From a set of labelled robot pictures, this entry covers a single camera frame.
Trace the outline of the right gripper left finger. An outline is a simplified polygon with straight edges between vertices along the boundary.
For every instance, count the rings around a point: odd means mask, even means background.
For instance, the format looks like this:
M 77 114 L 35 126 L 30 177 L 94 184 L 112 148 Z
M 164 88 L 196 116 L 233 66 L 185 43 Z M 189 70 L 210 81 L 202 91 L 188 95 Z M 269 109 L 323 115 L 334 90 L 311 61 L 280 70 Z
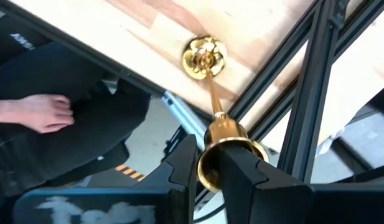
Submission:
M 197 184 L 197 141 L 189 134 L 170 156 L 147 175 L 136 189 L 146 192 L 139 208 L 141 223 L 193 222 Z

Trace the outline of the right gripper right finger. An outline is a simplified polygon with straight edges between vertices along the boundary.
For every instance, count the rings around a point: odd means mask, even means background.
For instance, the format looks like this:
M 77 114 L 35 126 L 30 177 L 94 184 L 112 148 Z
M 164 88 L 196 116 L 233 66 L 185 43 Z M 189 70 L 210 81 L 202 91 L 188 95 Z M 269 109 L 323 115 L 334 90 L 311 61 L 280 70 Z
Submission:
M 300 180 L 236 146 L 219 166 L 228 223 L 307 223 L 312 191 Z

